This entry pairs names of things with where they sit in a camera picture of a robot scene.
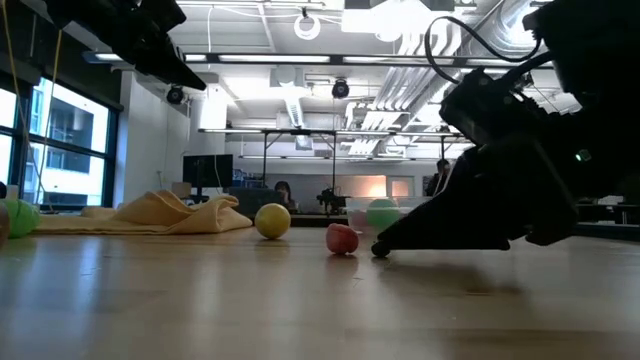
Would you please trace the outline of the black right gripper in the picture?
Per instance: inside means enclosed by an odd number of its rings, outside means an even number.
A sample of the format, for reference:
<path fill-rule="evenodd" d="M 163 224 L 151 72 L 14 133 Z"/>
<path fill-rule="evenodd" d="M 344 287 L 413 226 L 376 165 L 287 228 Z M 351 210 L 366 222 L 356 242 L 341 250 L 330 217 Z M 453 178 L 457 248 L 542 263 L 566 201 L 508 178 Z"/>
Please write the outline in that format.
<path fill-rule="evenodd" d="M 506 251 L 511 240 L 521 237 L 551 245 L 568 237 L 577 220 L 566 184 L 531 137 L 469 148 L 435 181 L 427 201 L 379 233 L 375 255 L 394 250 Z"/>

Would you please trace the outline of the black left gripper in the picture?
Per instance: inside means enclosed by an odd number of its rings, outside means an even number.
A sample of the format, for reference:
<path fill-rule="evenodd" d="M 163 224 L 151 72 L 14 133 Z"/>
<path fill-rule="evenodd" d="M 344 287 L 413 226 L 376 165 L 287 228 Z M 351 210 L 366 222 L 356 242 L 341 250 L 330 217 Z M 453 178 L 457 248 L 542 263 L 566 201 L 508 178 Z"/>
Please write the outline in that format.
<path fill-rule="evenodd" d="M 140 2 L 112 0 L 116 12 L 108 17 L 109 35 L 104 43 L 123 60 L 136 61 L 135 68 L 145 75 L 167 84 L 204 90 L 205 82 L 173 50 L 165 50 L 170 43 L 168 32 L 139 8 Z"/>

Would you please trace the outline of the green toy pepper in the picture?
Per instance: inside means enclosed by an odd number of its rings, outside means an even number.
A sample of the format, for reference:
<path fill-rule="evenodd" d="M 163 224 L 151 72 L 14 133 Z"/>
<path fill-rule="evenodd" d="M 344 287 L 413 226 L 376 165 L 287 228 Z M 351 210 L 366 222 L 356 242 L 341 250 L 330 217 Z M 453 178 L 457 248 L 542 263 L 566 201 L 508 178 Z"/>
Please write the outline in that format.
<path fill-rule="evenodd" d="M 399 208 L 392 199 L 375 199 L 366 210 L 367 224 L 377 231 L 384 231 L 400 217 Z"/>

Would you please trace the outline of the yellow toy lemon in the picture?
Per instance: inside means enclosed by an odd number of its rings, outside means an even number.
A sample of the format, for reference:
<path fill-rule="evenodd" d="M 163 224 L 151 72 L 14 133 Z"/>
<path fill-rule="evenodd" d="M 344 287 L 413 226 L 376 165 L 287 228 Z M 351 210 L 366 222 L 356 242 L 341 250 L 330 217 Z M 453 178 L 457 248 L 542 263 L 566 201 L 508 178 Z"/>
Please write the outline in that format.
<path fill-rule="evenodd" d="M 291 215 L 283 205 L 270 203 L 258 210 L 254 224 L 264 238 L 278 239 L 291 227 Z"/>

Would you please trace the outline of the green toy lime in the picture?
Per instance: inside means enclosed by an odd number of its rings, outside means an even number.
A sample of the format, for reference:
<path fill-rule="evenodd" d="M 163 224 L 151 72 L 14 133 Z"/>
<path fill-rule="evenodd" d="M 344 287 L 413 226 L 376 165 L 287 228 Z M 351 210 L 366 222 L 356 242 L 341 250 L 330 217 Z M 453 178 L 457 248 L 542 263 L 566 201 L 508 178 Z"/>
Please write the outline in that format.
<path fill-rule="evenodd" d="M 9 238 L 23 238 L 32 233 L 39 225 L 40 214 L 33 205 L 21 199 L 0 199 L 8 211 Z"/>

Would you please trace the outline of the brown toy kiwi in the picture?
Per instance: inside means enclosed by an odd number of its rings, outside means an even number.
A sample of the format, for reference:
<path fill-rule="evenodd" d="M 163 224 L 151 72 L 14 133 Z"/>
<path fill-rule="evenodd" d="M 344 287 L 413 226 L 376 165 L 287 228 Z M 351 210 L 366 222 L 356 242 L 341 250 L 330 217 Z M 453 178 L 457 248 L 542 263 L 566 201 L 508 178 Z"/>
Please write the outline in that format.
<path fill-rule="evenodd" d="M 0 249 L 9 238 L 10 218 L 6 206 L 0 202 Z"/>

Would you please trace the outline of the clear plastic tupperware container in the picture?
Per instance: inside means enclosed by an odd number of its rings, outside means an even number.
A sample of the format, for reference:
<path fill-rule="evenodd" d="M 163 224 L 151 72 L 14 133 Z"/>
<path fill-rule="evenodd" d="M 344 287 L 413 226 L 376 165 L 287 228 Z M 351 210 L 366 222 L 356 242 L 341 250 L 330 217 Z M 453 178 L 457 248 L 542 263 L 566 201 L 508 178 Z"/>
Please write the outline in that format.
<path fill-rule="evenodd" d="M 348 198 L 346 200 L 346 214 L 348 217 L 348 213 L 354 210 L 367 210 L 368 205 L 375 199 L 392 199 L 396 202 L 401 217 L 408 215 L 414 208 L 417 206 L 427 202 L 430 200 L 430 197 L 367 197 L 367 198 Z M 364 231 L 356 231 L 360 233 L 365 233 L 369 235 L 379 234 L 382 231 L 377 231 L 368 225 L 368 227 Z"/>

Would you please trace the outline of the person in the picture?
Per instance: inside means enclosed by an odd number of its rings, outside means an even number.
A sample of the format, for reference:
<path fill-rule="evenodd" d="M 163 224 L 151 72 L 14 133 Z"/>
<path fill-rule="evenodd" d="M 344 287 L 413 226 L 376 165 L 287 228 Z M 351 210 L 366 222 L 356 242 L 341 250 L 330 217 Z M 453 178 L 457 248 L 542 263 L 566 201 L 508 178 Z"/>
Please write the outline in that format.
<path fill-rule="evenodd" d="M 281 197 L 281 204 L 290 213 L 296 213 L 298 211 L 298 205 L 296 201 L 292 198 L 291 188 L 288 182 L 278 181 L 274 186 L 274 190 L 279 193 Z"/>
<path fill-rule="evenodd" d="M 433 177 L 429 180 L 425 190 L 424 195 L 427 197 L 433 197 L 440 193 L 446 183 L 447 178 L 450 171 L 450 163 L 446 159 L 440 159 L 436 163 L 437 172 L 433 175 Z"/>

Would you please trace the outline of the black computer monitor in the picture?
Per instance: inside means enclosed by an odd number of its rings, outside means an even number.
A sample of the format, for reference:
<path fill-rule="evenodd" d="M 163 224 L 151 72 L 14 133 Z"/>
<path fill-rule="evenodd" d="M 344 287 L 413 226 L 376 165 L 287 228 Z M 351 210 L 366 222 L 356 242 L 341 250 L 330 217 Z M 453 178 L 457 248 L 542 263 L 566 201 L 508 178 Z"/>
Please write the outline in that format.
<path fill-rule="evenodd" d="M 194 155 L 183 158 L 183 181 L 194 188 L 226 188 L 233 182 L 232 155 Z"/>

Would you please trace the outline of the large glass window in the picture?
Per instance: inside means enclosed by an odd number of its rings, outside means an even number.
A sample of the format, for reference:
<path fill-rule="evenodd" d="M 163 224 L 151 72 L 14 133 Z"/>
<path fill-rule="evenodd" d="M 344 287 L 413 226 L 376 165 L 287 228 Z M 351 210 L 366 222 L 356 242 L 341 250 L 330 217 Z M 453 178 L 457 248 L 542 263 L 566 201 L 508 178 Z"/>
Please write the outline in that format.
<path fill-rule="evenodd" d="M 117 116 L 46 78 L 0 85 L 0 182 L 45 211 L 109 203 Z"/>

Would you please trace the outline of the orange cloth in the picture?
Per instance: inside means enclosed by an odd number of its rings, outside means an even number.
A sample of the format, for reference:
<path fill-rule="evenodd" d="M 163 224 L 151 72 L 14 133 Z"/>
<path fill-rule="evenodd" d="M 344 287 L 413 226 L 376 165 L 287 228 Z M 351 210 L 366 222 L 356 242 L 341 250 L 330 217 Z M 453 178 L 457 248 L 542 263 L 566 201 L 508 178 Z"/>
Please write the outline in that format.
<path fill-rule="evenodd" d="M 194 235 L 218 234 L 252 226 L 238 213 L 237 198 L 220 195 L 187 205 L 173 192 L 147 192 L 118 208 L 87 206 L 78 215 L 43 215 L 43 235 Z"/>

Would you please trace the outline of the black overhead rig beam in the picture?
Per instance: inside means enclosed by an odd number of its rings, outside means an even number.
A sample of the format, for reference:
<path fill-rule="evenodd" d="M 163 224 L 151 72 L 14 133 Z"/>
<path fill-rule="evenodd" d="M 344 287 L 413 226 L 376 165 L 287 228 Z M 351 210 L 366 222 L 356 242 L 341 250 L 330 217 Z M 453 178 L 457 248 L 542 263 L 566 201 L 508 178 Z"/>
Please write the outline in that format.
<path fill-rule="evenodd" d="M 426 57 L 381 55 L 296 55 L 278 53 L 186 53 L 189 65 L 320 65 L 320 66 L 368 66 L 368 67 L 430 67 Z M 441 68 L 499 68 L 510 69 L 518 63 L 509 63 L 488 57 L 435 56 L 435 64 Z"/>

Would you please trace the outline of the black aluminium table frame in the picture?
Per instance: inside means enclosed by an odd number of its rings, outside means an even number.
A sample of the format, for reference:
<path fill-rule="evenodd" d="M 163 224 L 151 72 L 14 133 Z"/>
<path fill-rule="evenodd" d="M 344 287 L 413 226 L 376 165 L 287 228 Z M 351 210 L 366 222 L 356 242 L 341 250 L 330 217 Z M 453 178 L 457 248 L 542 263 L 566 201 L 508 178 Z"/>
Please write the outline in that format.
<path fill-rule="evenodd" d="M 346 215 L 327 216 L 309 214 L 294 214 L 291 216 L 292 227 L 324 228 L 331 223 L 347 225 L 348 217 Z M 640 243 L 640 226 L 579 223 L 574 227 L 573 235 Z"/>

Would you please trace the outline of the silver ventilation duct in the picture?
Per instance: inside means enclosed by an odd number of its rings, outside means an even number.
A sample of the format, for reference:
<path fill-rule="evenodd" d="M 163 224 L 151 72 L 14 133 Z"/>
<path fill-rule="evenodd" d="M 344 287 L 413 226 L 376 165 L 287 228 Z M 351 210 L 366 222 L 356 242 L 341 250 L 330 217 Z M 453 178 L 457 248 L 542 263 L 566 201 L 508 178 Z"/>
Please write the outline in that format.
<path fill-rule="evenodd" d="M 532 0 L 497 0 L 487 14 L 475 25 L 467 25 L 451 15 L 436 18 L 425 33 L 424 46 L 431 51 L 430 31 L 437 25 L 453 30 L 457 36 L 451 54 L 439 53 L 439 56 L 488 57 L 509 63 L 520 63 L 533 56 L 539 48 L 534 36 L 524 30 L 522 19 L 533 8 Z M 444 68 L 443 81 L 459 80 L 462 70 L 471 68 Z"/>

